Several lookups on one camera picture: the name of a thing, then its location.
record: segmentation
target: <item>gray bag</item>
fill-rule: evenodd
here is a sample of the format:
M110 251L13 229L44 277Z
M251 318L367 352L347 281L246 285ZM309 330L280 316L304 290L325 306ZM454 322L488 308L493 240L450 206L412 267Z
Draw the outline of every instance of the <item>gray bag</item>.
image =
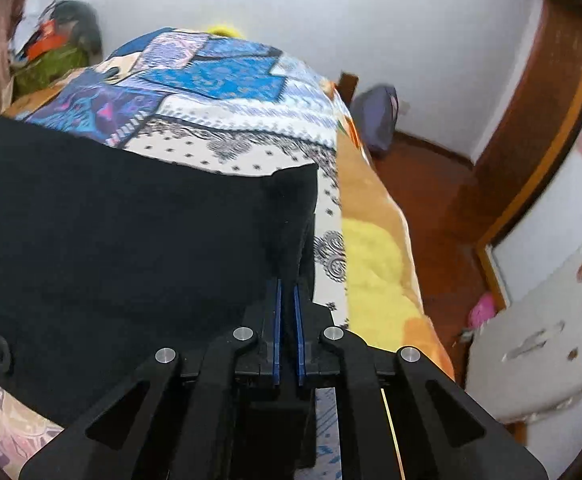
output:
M353 99L351 117L370 152L386 153L391 147L398 119L395 86L378 85Z

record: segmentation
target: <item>bed sheet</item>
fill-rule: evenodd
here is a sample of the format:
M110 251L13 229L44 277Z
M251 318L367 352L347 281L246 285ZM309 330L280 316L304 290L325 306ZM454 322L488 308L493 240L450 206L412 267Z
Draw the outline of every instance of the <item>bed sheet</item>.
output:
M422 308L404 215L364 160L333 83L300 60L161 29L6 115L205 171L258 176L317 163L314 300L369 345L417 346L453 375ZM335 393L321 390L317 400L318 464L297 478L338 477ZM0 388L0 466L11 478L61 431Z

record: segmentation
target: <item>white wall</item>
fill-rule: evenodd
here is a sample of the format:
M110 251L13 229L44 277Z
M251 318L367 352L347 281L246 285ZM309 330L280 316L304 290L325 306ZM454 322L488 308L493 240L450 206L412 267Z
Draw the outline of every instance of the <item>white wall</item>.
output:
M582 243L582 156L572 150L560 170L493 256L512 301L548 277ZM551 480L582 449L582 400L528 427L528 448Z
M39 0L42 5L50 0ZM159 27L230 23L360 89L398 88L401 130L466 156L490 136L537 0L85 0L104 52Z

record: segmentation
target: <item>black cloth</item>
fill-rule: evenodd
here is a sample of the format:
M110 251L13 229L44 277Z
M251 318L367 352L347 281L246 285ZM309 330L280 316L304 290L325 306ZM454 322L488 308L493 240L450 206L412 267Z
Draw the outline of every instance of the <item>black cloth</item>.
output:
M239 326L267 279L295 279L316 180L315 165L226 176L0 118L0 385L66 426L157 349Z

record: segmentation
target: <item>button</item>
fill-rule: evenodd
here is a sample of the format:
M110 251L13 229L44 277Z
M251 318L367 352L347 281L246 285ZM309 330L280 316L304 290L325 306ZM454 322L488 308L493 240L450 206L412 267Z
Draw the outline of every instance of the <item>button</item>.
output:
M12 364L13 358L8 347L8 342L0 335L0 371L3 374L7 374L10 372Z

